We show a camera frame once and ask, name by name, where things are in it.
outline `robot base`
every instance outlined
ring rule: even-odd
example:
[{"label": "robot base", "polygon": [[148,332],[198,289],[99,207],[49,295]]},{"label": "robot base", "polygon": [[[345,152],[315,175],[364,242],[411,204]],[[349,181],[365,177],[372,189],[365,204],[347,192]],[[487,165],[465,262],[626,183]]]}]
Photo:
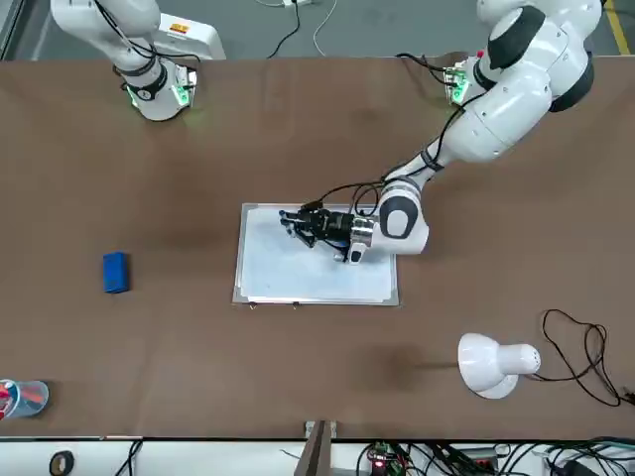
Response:
[{"label": "robot base", "polygon": [[192,106],[194,100],[196,71],[169,59],[161,59],[161,63],[167,70],[168,79],[153,100],[144,101],[127,88],[132,105],[151,121],[172,119],[186,107]]}]

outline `green led light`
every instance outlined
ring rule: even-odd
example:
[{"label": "green led light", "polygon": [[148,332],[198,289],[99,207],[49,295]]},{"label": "green led light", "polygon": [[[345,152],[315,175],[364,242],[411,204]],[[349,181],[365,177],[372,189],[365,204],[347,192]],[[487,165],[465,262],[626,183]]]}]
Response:
[{"label": "green led light", "polygon": [[190,94],[182,86],[172,86],[172,92],[175,94],[180,106],[187,106],[190,104]]}]

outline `gray floor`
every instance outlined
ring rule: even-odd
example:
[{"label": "gray floor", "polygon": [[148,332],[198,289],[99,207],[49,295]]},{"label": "gray floor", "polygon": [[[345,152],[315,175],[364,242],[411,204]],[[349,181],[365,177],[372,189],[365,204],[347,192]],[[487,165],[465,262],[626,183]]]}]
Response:
[{"label": "gray floor", "polygon": [[[24,1],[24,19],[16,32],[18,40],[7,51],[8,60],[100,58],[99,52],[58,28],[51,19],[48,0]],[[314,0],[315,3],[300,7],[301,29],[283,45],[280,56],[318,56],[313,32],[332,1]],[[633,10],[631,1],[616,3]],[[231,60],[265,58],[296,23],[293,9],[265,7],[255,0],[158,0],[158,3],[165,13],[213,25]],[[329,56],[474,53],[483,47],[488,33],[476,19],[475,5],[475,0],[339,0],[318,40]],[[622,15],[622,18],[624,29],[635,36],[633,17]],[[587,46],[597,55],[618,54],[605,17]]]}]

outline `clear plastic cup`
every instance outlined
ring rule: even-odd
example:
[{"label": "clear plastic cup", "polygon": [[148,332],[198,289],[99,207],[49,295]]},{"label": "clear plastic cup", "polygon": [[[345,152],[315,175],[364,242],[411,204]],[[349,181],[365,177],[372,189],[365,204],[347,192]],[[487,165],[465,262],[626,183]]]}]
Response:
[{"label": "clear plastic cup", "polygon": [[32,417],[41,412],[49,401],[49,387],[44,382],[16,382],[0,380],[0,390],[9,394],[5,401],[4,419]]}]

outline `tape roll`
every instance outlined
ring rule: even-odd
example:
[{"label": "tape roll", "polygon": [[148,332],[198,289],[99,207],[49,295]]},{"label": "tape roll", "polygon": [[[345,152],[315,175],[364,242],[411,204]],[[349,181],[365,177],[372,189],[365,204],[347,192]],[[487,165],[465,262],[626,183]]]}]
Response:
[{"label": "tape roll", "polygon": [[53,455],[49,463],[51,476],[67,476],[75,465],[75,457],[70,451],[59,451]]}]

